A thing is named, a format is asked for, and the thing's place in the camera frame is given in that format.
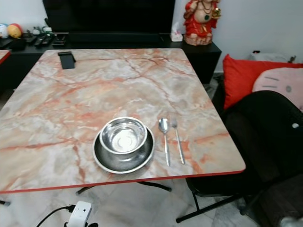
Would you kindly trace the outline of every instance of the pink cushion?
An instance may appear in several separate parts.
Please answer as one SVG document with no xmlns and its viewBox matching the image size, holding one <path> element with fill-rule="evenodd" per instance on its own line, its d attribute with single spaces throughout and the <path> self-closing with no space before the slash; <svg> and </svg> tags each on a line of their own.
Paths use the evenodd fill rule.
<svg viewBox="0 0 303 227">
<path fill-rule="evenodd" d="M 288 98 L 303 112 L 303 69 L 267 70 L 258 77 L 252 91 L 271 90 Z"/>
</svg>

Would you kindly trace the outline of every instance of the chair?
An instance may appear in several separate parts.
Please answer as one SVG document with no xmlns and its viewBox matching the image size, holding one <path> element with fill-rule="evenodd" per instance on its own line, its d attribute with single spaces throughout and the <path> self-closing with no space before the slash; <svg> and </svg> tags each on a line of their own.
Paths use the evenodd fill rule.
<svg viewBox="0 0 303 227">
<path fill-rule="evenodd" d="M 188 178 L 197 211 L 177 223 L 244 197 L 248 209 L 271 186 L 303 172 L 303 114 L 288 99 L 272 91 L 250 94 L 222 114 L 246 169 L 237 175 Z M 196 196 L 230 196 L 200 209 Z"/>
</svg>

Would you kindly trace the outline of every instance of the chair leg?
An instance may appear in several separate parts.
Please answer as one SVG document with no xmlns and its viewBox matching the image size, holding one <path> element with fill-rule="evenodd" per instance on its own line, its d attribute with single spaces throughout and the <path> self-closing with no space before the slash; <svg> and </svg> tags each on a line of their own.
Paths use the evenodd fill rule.
<svg viewBox="0 0 303 227">
<path fill-rule="evenodd" d="M 219 201 L 219 202 L 217 202 L 217 203 L 214 203 L 214 204 L 212 204 L 212 205 L 210 205 L 210 206 L 208 206 L 208 207 L 205 207 L 205 208 L 203 208 L 203 209 L 199 209 L 199 210 L 197 210 L 196 212 L 192 212 L 191 214 L 187 214 L 187 215 L 185 215 L 185 216 L 183 216 L 183 217 L 177 218 L 177 219 L 176 219 L 176 222 L 177 222 L 177 223 L 180 223 L 180 222 L 185 221 L 185 220 L 187 220 L 187 219 L 190 219 L 190 218 L 193 218 L 193 217 L 198 216 L 198 215 L 200 215 L 200 214 L 203 214 L 203 213 L 205 213 L 205 212 L 208 212 L 208 211 L 210 211 L 210 210 L 212 210 L 212 209 L 215 209 L 215 208 L 218 208 L 218 207 L 220 207 L 220 206 L 223 206 L 223 205 L 225 205 L 225 204 L 227 204 L 227 203 L 233 202 L 233 201 L 235 201 L 235 200 L 237 200 L 237 199 L 239 199 L 239 198 L 241 198 L 241 197 L 243 197 L 243 196 L 240 195 L 240 194 L 239 194 L 239 195 L 233 195 L 233 196 L 231 196 L 231 197 L 229 197 L 229 198 L 227 198 L 227 199 L 225 199 L 225 200 L 222 200 L 222 201 Z"/>
<path fill-rule="evenodd" d="M 76 195 L 80 195 L 82 192 L 85 192 L 86 190 L 93 188 L 93 187 L 94 186 L 81 188 L 79 191 L 76 191 Z"/>
<path fill-rule="evenodd" d="M 8 207 L 10 205 L 10 202 L 5 202 L 5 201 L 0 200 L 0 204 Z"/>
<path fill-rule="evenodd" d="M 152 182 L 147 182 L 147 181 L 141 181 L 141 182 L 137 182 L 137 183 L 147 185 L 147 186 L 151 186 L 151 187 L 161 188 L 161 189 L 164 189 L 168 192 L 171 192 L 171 188 L 166 187 L 166 186 L 164 186 L 162 184 L 159 184 L 159 183 L 152 183 Z"/>
<path fill-rule="evenodd" d="M 265 190 L 261 190 L 258 194 L 253 196 L 253 198 L 248 202 L 248 204 L 240 210 L 241 215 L 246 215 L 247 211 L 254 205 L 254 203 L 260 198 Z"/>
<path fill-rule="evenodd" d="M 194 193 L 193 193 L 193 197 L 194 197 L 194 200 L 195 200 L 195 204 L 196 204 L 197 210 L 200 210 L 200 207 L 199 207 L 199 203 L 198 203 L 197 197 L 196 197 L 196 195 L 195 195 Z"/>
</svg>

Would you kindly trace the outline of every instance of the figurine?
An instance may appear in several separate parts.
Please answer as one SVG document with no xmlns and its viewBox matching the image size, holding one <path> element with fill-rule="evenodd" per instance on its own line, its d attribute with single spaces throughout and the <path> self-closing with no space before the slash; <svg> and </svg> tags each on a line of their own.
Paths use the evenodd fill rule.
<svg viewBox="0 0 303 227">
<path fill-rule="evenodd" d="M 184 14 L 186 26 L 185 41 L 190 45 L 208 45 L 213 41 L 212 28 L 216 28 L 221 10 L 220 0 L 191 0 L 186 4 Z"/>
<path fill-rule="evenodd" d="M 8 36 L 9 36 L 9 33 L 8 33 L 7 25 L 0 24 L 0 38 L 6 39 L 6 38 L 8 38 Z"/>
<path fill-rule="evenodd" d="M 8 26 L 9 35 L 15 39 L 20 38 L 22 36 L 22 29 L 19 24 L 10 24 Z"/>
</svg>

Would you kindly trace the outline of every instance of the black cable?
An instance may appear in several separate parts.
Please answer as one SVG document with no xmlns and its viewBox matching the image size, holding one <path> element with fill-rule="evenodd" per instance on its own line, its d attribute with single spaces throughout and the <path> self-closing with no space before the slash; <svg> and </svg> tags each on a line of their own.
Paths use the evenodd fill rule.
<svg viewBox="0 0 303 227">
<path fill-rule="evenodd" d="M 36 227 L 39 227 L 46 219 L 48 219 L 52 214 L 54 214 L 55 212 L 59 211 L 59 210 L 63 210 L 66 209 L 68 210 L 70 213 L 72 213 L 72 211 L 74 210 L 75 205 L 71 205 L 71 206 L 67 206 L 67 207 L 60 207 L 58 209 L 53 210 L 52 212 L 50 212 L 42 221 L 39 222 L 39 224 Z"/>
</svg>

